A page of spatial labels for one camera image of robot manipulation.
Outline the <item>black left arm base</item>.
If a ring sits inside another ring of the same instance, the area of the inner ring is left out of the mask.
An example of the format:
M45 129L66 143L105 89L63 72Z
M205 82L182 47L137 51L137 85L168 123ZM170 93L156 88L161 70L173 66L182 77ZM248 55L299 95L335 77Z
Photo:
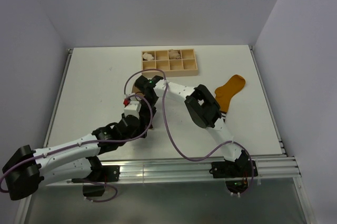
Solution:
M86 178L72 179L72 183L82 184L82 193L91 202L108 202L116 198L117 188L112 182L118 182L120 166L103 166L99 171L93 171Z

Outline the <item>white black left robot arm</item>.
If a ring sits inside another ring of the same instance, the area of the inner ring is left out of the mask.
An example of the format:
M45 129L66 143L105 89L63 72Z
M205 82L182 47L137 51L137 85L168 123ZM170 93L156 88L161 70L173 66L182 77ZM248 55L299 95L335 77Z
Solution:
M11 200L35 193L40 186L63 180L97 183L103 175L98 156L125 143L145 138L152 126L156 107L145 101L132 101L119 122L99 127L77 140L49 148L18 148L2 168L1 183Z

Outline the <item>tan ribbed sock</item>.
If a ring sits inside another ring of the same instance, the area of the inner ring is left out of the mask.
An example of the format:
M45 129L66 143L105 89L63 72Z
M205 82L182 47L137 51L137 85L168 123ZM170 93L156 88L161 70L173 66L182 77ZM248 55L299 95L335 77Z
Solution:
M135 85L132 86L132 93L135 93L136 95L141 97L144 96L144 94Z

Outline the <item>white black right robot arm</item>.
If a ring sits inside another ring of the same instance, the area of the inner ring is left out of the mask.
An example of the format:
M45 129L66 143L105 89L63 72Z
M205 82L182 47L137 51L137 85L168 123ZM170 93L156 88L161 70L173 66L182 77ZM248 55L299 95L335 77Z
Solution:
M183 86L167 81L164 77L154 76L148 79L140 76L134 86L144 94L145 98L157 101L162 99L163 120L167 135L174 149L181 157L188 161L199 162L221 150L224 160L228 163L228 171L232 176L238 177L245 172L247 165L253 165L248 151L238 142L234 141L229 132L220 111L220 106L210 93L208 88L202 84L197 87ZM174 142L166 119L165 100L170 98L184 103L190 114L191 120L200 128L205 129L216 141L217 146L206 156L201 158L190 158L184 155Z

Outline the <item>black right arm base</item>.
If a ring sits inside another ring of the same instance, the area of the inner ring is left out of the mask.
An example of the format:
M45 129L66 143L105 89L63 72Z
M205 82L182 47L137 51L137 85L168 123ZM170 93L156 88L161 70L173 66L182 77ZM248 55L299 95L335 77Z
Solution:
M225 179L225 185L231 195L240 197L245 193L258 170L255 161L247 161L243 165L229 161L214 161L211 163L209 173L214 179Z

